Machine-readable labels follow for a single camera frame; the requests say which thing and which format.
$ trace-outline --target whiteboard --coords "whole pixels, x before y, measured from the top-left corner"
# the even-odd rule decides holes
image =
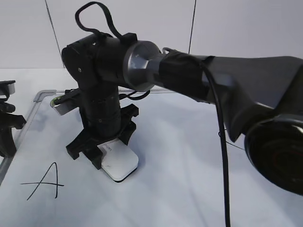
[[[62,50],[66,45],[91,33],[82,31],[76,24],[75,12],[89,0],[51,0],[48,6]],[[100,0],[112,15],[115,27],[121,34],[137,33],[139,40],[154,42],[160,49],[171,47],[188,51],[194,9],[194,0]],[[91,6],[80,15],[84,26],[111,33],[103,11]]]
[[[191,53],[303,58],[303,1],[197,0]]]
[[[0,223],[5,227],[212,227],[224,226],[222,160],[213,105],[175,93],[135,102],[140,114],[129,147],[138,169],[121,183],[65,146],[81,131],[77,110],[59,116],[46,97],[0,186]],[[130,104],[123,100],[121,106]],[[243,137],[237,145],[243,146]],[[229,146],[233,227],[298,227],[303,197],[262,177],[243,150]],[[56,186],[41,184],[50,165]],[[56,183],[53,165],[45,183]]]

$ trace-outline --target black clamp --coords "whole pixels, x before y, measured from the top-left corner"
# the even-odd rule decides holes
[[[139,108],[134,104],[121,108],[120,130],[114,136],[102,137],[96,133],[93,128],[88,126],[87,117],[85,115],[85,111],[83,111],[83,99],[81,98],[81,95],[82,93],[79,88],[66,90],[65,95],[53,99],[51,106],[60,115],[64,115],[77,107],[80,108],[83,130],[69,145],[66,146],[66,149],[68,154],[74,160],[79,157],[80,152],[83,152],[95,168],[100,169],[103,153],[98,148],[98,145],[117,138],[119,138],[124,144],[128,145],[131,135],[136,130],[136,124],[132,121],[132,117],[138,116]]]
[[[6,101],[15,92],[14,80],[0,81],[0,156],[12,157],[17,149],[11,133],[11,128],[22,129],[26,120],[22,115],[10,114],[15,111],[15,106]]]

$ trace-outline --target black cable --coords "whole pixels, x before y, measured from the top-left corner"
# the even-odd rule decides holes
[[[224,120],[223,120],[223,111],[221,107],[220,98],[217,94],[216,83],[213,78],[212,73],[209,71],[207,66],[200,61],[198,58],[192,57],[192,59],[198,62],[199,67],[202,72],[205,73],[212,93],[214,95],[214,102],[217,110],[217,118],[219,124],[219,133],[220,133],[220,142],[221,142],[221,151],[222,151],[222,163],[223,163],[223,189],[224,189],[224,214],[225,214],[225,226],[231,227],[231,217],[230,217],[230,198],[229,198],[229,175],[228,175],[228,155],[227,155],[227,146],[226,146],[226,135],[224,128]]]
[[[194,21],[195,21],[195,14],[196,14],[196,5],[197,5],[197,0],[195,0],[193,19],[192,19],[192,22],[191,22],[191,30],[190,30],[190,39],[189,39],[188,53],[190,53],[191,39],[193,37]]]
[[[232,145],[232,146],[235,147],[235,148],[239,148],[239,149],[241,149],[241,150],[245,150],[245,149],[243,149],[243,148],[241,148],[241,147],[238,147],[237,145],[234,145],[234,144],[232,144],[232,143],[230,143],[230,142],[228,142],[228,141],[226,141],[226,143],[229,144],[229,145]]]
[[[122,100],[122,99],[125,99],[125,98],[129,98],[130,100],[138,101],[138,100],[141,100],[141,99],[144,99],[145,97],[147,97],[151,93],[151,91],[149,90],[149,91],[145,92],[141,96],[131,97],[132,95],[134,95],[136,93],[137,93],[136,91],[133,91],[129,95],[127,95],[127,94],[119,94],[119,99]]]

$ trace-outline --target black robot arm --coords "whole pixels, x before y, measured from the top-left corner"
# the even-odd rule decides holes
[[[80,12],[93,4],[103,9],[116,38],[81,24]],[[64,48],[62,59],[79,85],[84,128],[102,137],[98,142],[121,136],[118,86],[146,92],[157,85],[214,103],[202,62],[215,82],[231,140],[245,134],[251,163],[276,185],[303,194],[302,59],[193,56],[168,48],[162,53],[133,33],[119,34],[108,9],[98,2],[79,9],[76,22],[93,34]]]

